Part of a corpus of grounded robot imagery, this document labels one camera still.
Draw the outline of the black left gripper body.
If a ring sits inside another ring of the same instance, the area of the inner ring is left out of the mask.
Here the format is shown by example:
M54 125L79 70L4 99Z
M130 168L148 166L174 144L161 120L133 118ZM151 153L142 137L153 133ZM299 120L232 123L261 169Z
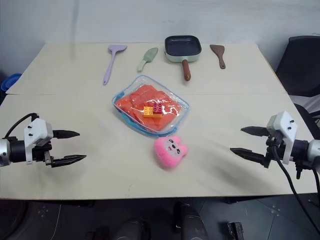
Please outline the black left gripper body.
M52 150L51 138L40 138L35 141L32 148L32 161L44 162L46 166L51 166L54 163L54 157L50 155Z

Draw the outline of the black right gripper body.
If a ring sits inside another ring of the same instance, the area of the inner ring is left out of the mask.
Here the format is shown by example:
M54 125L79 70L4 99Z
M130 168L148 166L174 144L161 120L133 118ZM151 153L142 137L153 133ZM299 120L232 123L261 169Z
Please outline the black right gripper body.
M270 134L266 140L266 154L264 160L262 161L262 165L265 168L268 168L271 160L280 162L281 158L278 154L278 149L281 147L283 142L284 135L280 131L276 131L273 134Z

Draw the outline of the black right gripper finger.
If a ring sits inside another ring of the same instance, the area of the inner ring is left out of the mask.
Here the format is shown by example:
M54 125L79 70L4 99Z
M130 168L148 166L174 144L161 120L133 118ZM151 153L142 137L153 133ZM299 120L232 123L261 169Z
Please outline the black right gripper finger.
M255 153L245 148L230 148L230 151L245 160L259 163L261 165L264 164L265 156L263 154Z
M258 136L258 137L267 137L268 136L268 130L266 127L260 127L260 126L247 126L240 129L242 132L245 132L247 134L250 134L252 136Z

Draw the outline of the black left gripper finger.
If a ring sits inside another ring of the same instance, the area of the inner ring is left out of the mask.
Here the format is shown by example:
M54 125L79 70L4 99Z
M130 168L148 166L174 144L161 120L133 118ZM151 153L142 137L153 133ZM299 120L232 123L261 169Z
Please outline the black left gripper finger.
M76 162L79 162L80 160L86 157L87 157L86 155L80 155L80 154L67 155L60 159L53 159L50 163L50 166L52 168L67 166L67 165L71 165Z
M53 132L53 138L56 138L56 139L68 139L68 138L73 138L80 135L78 132L71 131L71 130L53 130L52 132Z

